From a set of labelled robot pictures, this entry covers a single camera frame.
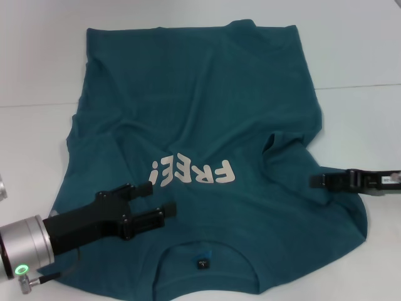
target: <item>white tabletop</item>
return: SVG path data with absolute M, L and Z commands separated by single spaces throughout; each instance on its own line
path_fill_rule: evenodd
M 88 27 L 222 26 L 246 18 L 298 26 L 324 115 L 310 145 L 321 165 L 401 169 L 401 9 L 393 0 L 0 0 L 0 173 L 9 194 L 0 202 L 0 226 L 46 217 L 53 204 L 68 164 L 65 138 L 81 93 Z M 387 86 L 344 88 L 370 85 Z M 363 200 L 368 241 L 342 259 L 259 296 L 199 292 L 179 300 L 401 300 L 401 196 Z M 0 295 L 111 300 L 56 282 L 23 296 L 8 281 Z

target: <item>robotic arm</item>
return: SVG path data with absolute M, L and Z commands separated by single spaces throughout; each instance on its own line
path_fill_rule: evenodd
M 19 277 L 23 293 L 31 287 L 60 277 L 61 273 L 29 280 L 26 273 L 55 261 L 55 255 L 77 249 L 107 236 L 130 240 L 135 235 L 164 226 L 164 219 L 175 216 L 175 203 L 132 214 L 129 201 L 153 193 L 151 182 L 140 186 L 126 184 L 96 193 L 84 207 L 42 220 L 39 215 L 0 228 L 0 283 Z M 0 201 L 7 197 L 0 178 Z

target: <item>teal t-shirt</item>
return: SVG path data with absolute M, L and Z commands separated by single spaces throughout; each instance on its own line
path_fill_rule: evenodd
M 321 111 L 295 26 L 89 29 L 87 56 L 54 209 L 150 180 L 154 195 L 132 201 L 132 211 L 175 201 L 178 213 L 131 241 L 82 247 L 79 268 L 61 282 L 135 301 L 262 293 L 365 241 L 356 194 L 308 185 L 325 171 L 306 150 Z M 210 266 L 199 268 L 200 258 Z

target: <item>green led light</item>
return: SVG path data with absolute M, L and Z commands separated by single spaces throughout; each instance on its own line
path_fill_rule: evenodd
M 25 273 L 27 273 L 29 271 L 29 266 L 27 265 L 19 265 L 16 269 L 15 269 L 15 274 L 16 275 L 24 275 Z

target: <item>white letter print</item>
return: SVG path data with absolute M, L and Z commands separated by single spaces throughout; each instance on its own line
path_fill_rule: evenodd
M 152 170 L 152 172 L 150 173 L 150 176 L 149 176 L 149 181 L 152 182 L 152 185 L 156 184 L 157 176 L 159 175 L 159 172 L 156 169 L 157 166 L 158 166 L 157 162 L 153 161 L 153 163 L 152 163 L 153 170 Z
M 163 165 L 169 165 L 168 168 L 164 169 L 162 172 L 163 176 L 167 177 L 162 181 L 162 183 L 160 184 L 160 187 L 164 187 L 166 186 L 169 182 L 171 182 L 173 180 L 173 161 L 174 161 L 174 156 L 168 156 L 168 157 L 164 157 L 160 160 L 160 162 Z
M 209 165 L 205 165 L 203 167 L 204 171 L 201 171 L 197 166 L 193 165 L 192 170 L 196 172 L 197 176 L 195 178 L 196 181 L 200 183 L 208 183 L 208 184 L 213 184 L 213 174 L 212 174 L 212 169 Z
M 190 159 L 180 153 L 177 154 L 177 157 L 184 163 L 183 165 L 177 162 L 177 168 L 182 171 L 183 174 L 180 174 L 178 171 L 176 171 L 174 175 L 184 183 L 191 183 L 192 179 L 190 178 Z
M 223 168 L 218 168 L 214 171 L 215 174 L 217 174 L 218 176 L 220 176 L 221 174 L 225 174 L 225 177 L 218 177 L 216 179 L 217 183 L 228 183 L 228 182 L 233 182 L 233 180 L 236 179 L 234 172 L 231 169 L 231 165 L 230 162 L 228 162 L 228 160 L 223 160 L 221 162 L 221 164 L 223 165 Z

